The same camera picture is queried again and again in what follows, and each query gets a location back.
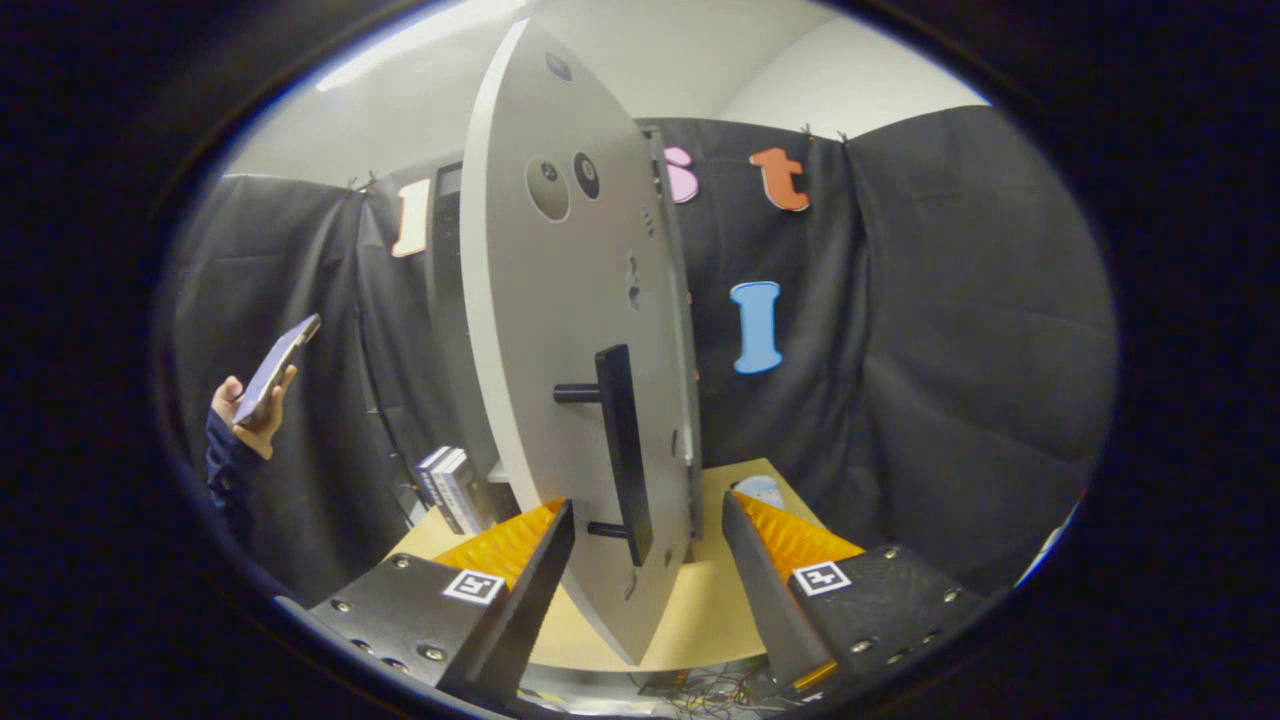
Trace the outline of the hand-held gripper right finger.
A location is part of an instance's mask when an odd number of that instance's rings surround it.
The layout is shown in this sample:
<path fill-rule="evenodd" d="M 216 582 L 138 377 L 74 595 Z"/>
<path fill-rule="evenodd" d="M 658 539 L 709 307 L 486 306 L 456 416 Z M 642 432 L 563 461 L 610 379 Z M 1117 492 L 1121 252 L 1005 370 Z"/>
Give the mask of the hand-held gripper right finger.
<path fill-rule="evenodd" d="M 864 550 L 758 498 L 724 495 L 721 527 L 794 701 L 861 693 L 969 629 L 986 598 L 901 544 Z"/>

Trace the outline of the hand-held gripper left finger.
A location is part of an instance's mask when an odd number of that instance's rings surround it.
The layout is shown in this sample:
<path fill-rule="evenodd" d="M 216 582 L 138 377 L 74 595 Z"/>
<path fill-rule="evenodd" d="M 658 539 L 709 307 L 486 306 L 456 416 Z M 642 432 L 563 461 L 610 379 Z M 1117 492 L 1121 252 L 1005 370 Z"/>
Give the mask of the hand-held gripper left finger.
<path fill-rule="evenodd" d="M 434 559 L 394 552 L 329 598 L 276 605 L 325 650 L 430 706 L 516 706 L 576 538 L 557 498 Z"/>

